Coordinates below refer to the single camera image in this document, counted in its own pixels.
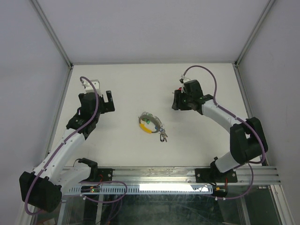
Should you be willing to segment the blue tag key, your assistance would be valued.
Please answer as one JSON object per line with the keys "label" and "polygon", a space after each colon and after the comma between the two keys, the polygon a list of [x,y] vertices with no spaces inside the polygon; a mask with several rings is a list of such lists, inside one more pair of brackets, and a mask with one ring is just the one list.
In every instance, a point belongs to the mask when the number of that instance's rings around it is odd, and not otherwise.
{"label": "blue tag key", "polygon": [[158,128],[157,126],[155,126],[156,131],[160,134],[160,141],[163,142],[167,142],[167,138],[168,135],[166,134],[166,131],[163,127]]}

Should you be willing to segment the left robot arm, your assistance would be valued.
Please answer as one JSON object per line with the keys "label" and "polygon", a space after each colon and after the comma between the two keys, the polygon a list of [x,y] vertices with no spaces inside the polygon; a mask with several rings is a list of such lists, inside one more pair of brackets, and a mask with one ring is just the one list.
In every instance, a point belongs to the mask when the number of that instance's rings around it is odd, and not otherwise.
{"label": "left robot arm", "polygon": [[74,151],[80,147],[96,128],[99,117],[103,113],[115,110],[111,91],[106,92],[108,101],[96,92],[81,93],[81,106],[69,120],[66,130],[55,150],[32,171],[23,172],[19,178],[24,209],[28,215],[29,205],[52,212],[59,205],[62,196],[80,181],[93,182],[98,178],[98,164],[82,158],[79,165],[63,172],[66,163]]}

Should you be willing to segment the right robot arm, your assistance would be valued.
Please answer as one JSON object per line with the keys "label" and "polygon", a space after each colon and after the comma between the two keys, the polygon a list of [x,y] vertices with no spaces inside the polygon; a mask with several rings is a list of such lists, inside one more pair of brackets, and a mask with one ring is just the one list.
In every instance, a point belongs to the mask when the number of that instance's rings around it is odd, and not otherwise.
{"label": "right robot arm", "polygon": [[227,112],[216,103],[212,95],[203,94],[197,80],[185,82],[181,88],[174,91],[172,109],[196,111],[212,119],[229,133],[229,151],[221,158],[214,158],[207,174],[200,175],[208,182],[221,182],[234,168],[249,163],[258,156],[265,156],[268,151],[260,120],[256,117],[241,119]]}

